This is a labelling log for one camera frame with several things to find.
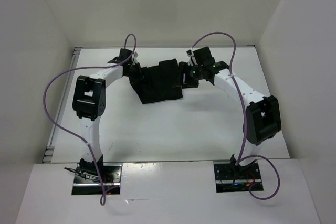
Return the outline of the black pleated skirt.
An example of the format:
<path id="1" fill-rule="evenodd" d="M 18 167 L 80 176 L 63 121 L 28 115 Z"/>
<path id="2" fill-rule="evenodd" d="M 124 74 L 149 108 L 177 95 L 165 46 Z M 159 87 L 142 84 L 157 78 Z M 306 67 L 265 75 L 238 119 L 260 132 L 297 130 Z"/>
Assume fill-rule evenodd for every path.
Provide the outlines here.
<path id="1" fill-rule="evenodd" d="M 141 67 L 141 71 L 144 78 L 130 85 L 142 104 L 178 100 L 183 97 L 176 59 L 160 61 L 156 66 Z"/>

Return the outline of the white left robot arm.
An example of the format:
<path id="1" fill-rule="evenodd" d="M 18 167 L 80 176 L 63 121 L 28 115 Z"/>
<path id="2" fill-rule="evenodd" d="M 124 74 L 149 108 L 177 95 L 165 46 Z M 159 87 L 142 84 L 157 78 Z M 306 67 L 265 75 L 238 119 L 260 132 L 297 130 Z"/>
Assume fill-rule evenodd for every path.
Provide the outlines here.
<path id="1" fill-rule="evenodd" d="M 100 119 L 107 107 L 106 89 L 129 74 L 131 67 L 139 65 L 137 56 L 135 51 L 122 48 L 105 68 L 89 76 L 80 75 L 76 80 L 72 108 L 79 118 L 81 138 L 87 145 L 82 152 L 77 173 L 86 174 L 93 182 L 102 180 L 105 171 L 99 130 Z"/>

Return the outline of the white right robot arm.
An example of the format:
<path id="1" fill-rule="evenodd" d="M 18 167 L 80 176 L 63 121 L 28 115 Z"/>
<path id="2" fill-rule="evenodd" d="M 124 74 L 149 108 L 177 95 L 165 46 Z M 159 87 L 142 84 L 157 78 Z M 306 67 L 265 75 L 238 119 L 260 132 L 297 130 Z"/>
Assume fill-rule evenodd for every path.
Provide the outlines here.
<path id="1" fill-rule="evenodd" d="M 231 64 L 216 61 L 209 47 L 188 50 L 188 62 L 181 62 L 183 88 L 196 88 L 200 80 L 206 80 L 238 101 L 243 110 L 243 142 L 230 158 L 230 172 L 235 178 L 243 178 L 255 162 L 259 146 L 281 131 L 278 99 L 265 96 L 234 74 Z"/>

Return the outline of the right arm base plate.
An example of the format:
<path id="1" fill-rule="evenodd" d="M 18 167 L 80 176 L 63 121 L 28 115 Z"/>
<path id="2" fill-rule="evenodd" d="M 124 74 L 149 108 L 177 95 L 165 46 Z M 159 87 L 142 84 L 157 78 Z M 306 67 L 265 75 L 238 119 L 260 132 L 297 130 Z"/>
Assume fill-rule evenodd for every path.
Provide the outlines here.
<path id="1" fill-rule="evenodd" d="M 229 161 L 214 162 L 214 177 L 217 193 L 233 193 L 249 191 L 263 191 L 261 174 L 257 163 L 248 165 L 242 172 L 234 171 L 234 165 Z"/>

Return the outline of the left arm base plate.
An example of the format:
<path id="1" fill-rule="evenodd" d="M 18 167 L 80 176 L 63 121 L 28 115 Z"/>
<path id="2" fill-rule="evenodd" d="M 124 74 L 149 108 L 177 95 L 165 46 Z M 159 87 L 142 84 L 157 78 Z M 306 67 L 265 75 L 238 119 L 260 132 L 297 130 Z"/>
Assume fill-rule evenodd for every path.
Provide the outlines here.
<path id="1" fill-rule="evenodd" d="M 74 173 L 72 195 L 102 195 L 100 180 L 96 174 L 80 171 L 79 164 L 76 169 L 66 168 Z M 107 195 L 119 195 L 121 191 L 122 164 L 105 163 L 102 181 Z"/>

